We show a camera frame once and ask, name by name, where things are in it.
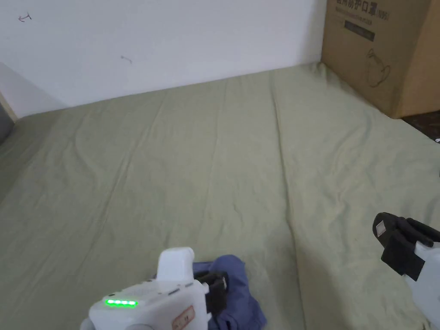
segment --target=mattress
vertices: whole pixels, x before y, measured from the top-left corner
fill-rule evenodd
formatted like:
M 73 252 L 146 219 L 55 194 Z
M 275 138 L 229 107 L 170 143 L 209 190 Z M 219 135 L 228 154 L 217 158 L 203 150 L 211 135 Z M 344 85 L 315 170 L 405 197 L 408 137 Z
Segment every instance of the mattress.
M 271 75 L 19 120 L 0 146 L 0 329 L 79 329 L 174 246 L 238 256 L 268 329 L 303 329 Z
M 245 261 L 267 329 L 427 329 L 371 227 L 440 228 L 438 148 L 323 64 L 23 118 L 0 146 L 0 327 L 78 329 L 191 246 Z

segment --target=black pen mark on wall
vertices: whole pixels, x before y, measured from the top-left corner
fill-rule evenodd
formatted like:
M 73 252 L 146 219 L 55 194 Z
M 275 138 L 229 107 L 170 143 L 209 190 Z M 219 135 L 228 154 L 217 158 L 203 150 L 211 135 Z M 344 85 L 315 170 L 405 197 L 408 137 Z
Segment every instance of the black pen mark on wall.
M 130 64 L 133 64 L 133 61 L 130 60 L 128 57 L 125 57 L 125 56 L 122 56 L 122 55 L 121 55 L 121 59 L 126 59 L 127 61 L 130 62 Z
M 24 21 L 24 19 L 26 19 L 26 18 L 29 18 L 30 20 L 32 20 L 32 17 L 30 17 L 30 15 L 29 15 L 29 12 L 28 12 L 28 14 L 25 16 L 25 17 L 21 17 L 21 15 L 19 16 L 19 18 L 18 18 L 18 20 L 20 21 L 20 22 L 25 22 Z

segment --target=label sticker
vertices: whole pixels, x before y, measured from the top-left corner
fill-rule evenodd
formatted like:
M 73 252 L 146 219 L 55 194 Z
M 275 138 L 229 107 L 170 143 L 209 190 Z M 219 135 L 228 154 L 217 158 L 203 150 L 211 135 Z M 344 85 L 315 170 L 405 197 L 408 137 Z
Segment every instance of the label sticker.
M 374 41 L 375 33 L 370 30 L 349 21 L 345 21 L 344 27 L 369 41 Z
M 186 327 L 192 320 L 194 320 L 195 311 L 194 307 L 191 305 L 185 309 L 182 314 L 176 317 L 172 322 L 172 330 L 182 330 Z
M 383 233 L 385 233 L 385 231 L 386 231 L 386 228 L 385 228 L 384 222 L 383 221 L 379 222 L 379 224 L 376 226 L 376 232 L 378 234 L 378 237 L 380 235 L 382 235 Z

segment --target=wrinkled sheet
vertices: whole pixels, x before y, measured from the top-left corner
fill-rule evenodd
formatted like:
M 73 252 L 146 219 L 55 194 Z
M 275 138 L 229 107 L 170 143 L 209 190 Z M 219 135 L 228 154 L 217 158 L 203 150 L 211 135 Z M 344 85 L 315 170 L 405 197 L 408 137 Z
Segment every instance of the wrinkled sheet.
M 428 329 L 371 227 L 440 228 L 439 151 L 322 64 L 26 117 L 0 146 L 0 328 L 77 329 L 191 246 L 246 262 L 267 329 Z
M 173 246 L 237 255 L 267 329 L 303 329 L 270 77 L 19 120 L 0 146 L 0 329 L 79 329 Z
M 307 329 L 428 329 L 372 223 L 389 212 L 440 229 L 440 146 L 323 64 L 274 76 Z

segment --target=folded blue fabric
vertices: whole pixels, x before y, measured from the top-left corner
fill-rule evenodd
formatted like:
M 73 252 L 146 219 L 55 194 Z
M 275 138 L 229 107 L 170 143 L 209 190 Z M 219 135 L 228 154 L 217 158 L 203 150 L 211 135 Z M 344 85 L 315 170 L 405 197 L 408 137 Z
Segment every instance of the folded blue fabric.
M 221 256 L 213 262 L 193 263 L 193 271 L 225 271 L 229 277 L 227 307 L 216 320 L 210 319 L 210 330 L 260 330 L 267 320 L 249 292 L 245 264 L 233 255 Z

